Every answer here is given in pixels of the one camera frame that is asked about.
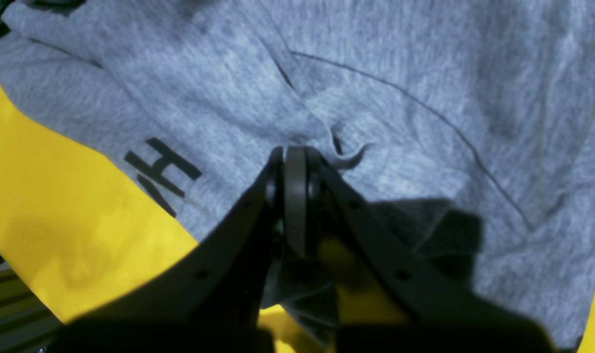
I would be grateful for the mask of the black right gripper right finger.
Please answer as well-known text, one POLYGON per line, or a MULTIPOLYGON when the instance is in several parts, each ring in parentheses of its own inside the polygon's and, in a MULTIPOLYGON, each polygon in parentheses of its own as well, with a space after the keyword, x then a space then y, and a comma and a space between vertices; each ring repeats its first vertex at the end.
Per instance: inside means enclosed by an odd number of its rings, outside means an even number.
POLYGON ((554 353, 537 324, 472 294, 399 243, 313 147, 285 154, 285 239, 333 282, 331 353, 554 353))

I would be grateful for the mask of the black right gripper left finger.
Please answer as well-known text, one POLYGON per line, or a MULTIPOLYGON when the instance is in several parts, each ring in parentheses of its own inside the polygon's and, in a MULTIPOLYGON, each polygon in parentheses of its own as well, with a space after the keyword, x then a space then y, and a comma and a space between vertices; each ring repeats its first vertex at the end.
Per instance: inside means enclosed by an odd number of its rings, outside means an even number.
POLYGON ((273 353, 257 328, 280 213, 283 150, 272 150, 226 218, 149 283, 72 321, 50 353, 273 353))

